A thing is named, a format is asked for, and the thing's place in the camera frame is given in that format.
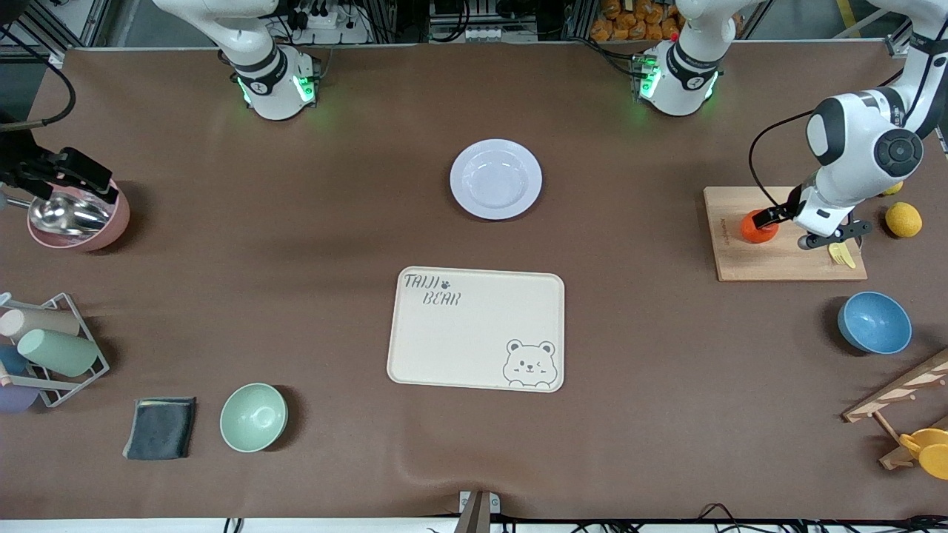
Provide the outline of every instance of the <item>fork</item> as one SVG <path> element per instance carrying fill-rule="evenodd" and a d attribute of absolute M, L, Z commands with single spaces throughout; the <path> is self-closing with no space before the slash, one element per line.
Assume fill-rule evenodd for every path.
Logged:
<path fill-rule="evenodd" d="M 852 260 L 852 255 L 849 254 L 849 248 L 846 248 L 846 245 L 843 243 L 832 243 L 828 247 L 829 257 L 832 257 L 833 263 L 836 265 L 846 265 L 849 268 L 856 268 L 856 263 Z"/>

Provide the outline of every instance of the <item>blue bowl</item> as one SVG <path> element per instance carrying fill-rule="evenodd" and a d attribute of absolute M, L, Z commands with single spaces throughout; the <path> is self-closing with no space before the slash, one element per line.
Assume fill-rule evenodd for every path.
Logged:
<path fill-rule="evenodd" d="M 853 295 L 839 310 L 839 330 L 865 352 L 897 354 L 912 339 L 912 322 L 898 302 L 879 292 Z"/>

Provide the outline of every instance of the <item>lemon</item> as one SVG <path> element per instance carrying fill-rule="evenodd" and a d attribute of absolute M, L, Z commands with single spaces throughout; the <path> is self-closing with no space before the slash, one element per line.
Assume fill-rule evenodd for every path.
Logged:
<path fill-rule="evenodd" d="M 899 237 L 914 237 L 921 231 L 921 215 L 905 202 L 896 202 L 885 212 L 885 224 Z"/>
<path fill-rule="evenodd" d="M 892 194 L 895 194 L 901 190 L 902 190 L 902 182 L 900 181 L 899 183 L 896 183 L 892 187 L 889 187 L 888 189 L 884 190 L 883 196 L 891 196 Z"/>

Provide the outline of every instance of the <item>yellow cup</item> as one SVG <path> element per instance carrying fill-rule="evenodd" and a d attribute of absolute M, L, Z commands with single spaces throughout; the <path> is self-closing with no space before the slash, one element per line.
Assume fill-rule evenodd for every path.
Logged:
<path fill-rule="evenodd" d="M 948 481 L 948 432 L 925 428 L 910 435 L 903 434 L 899 443 L 930 475 Z"/>

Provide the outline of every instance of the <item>brown tabletop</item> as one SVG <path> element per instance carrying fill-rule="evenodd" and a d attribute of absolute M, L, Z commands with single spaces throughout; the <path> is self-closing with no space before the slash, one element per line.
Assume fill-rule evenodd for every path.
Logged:
<path fill-rule="evenodd" d="M 133 223 L 105 252 L 62 253 L 7 210 L 0 271 L 21 301 L 73 294 L 114 370 L 61 407 L 0 418 L 3 518 L 429 515 L 472 487 L 535 518 L 693 517 L 709 502 L 761 518 L 948 510 L 948 484 L 879 466 L 893 442 L 875 421 L 840 419 L 948 342 L 935 136 L 898 196 L 925 228 L 870 235 L 867 282 L 719 283 L 702 204 L 704 187 L 752 184 L 763 127 L 898 69 L 882 44 L 739 44 L 714 98 L 681 119 L 634 103 L 579 45 L 339 50 L 319 107 L 285 122 L 246 110 L 210 51 L 65 64 L 78 104 L 36 137 L 110 167 Z M 63 101 L 47 75 L 33 117 Z M 766 182 L 815 170 L 804 128 L 761 142 Z M 450 196 L 452 160 L 483 138 L 542 166 L 519 219 L 474 220 Z M 391 382 L 395 279 L 410 265 L 558 274 L 562 389 Z M 870 289 L 912 316 L 902 354 L 855 357 L 835 332 L 842 300 Z M 282 386 L 293 419 L 275 450 L 241 454 L 218 414 L 251 381 Z M 154 395 L 198 397 L 189 458 L 122 458 L 133 401 Z M 887 417 L 913 431 L 946 399 L 929 389 Z"/>

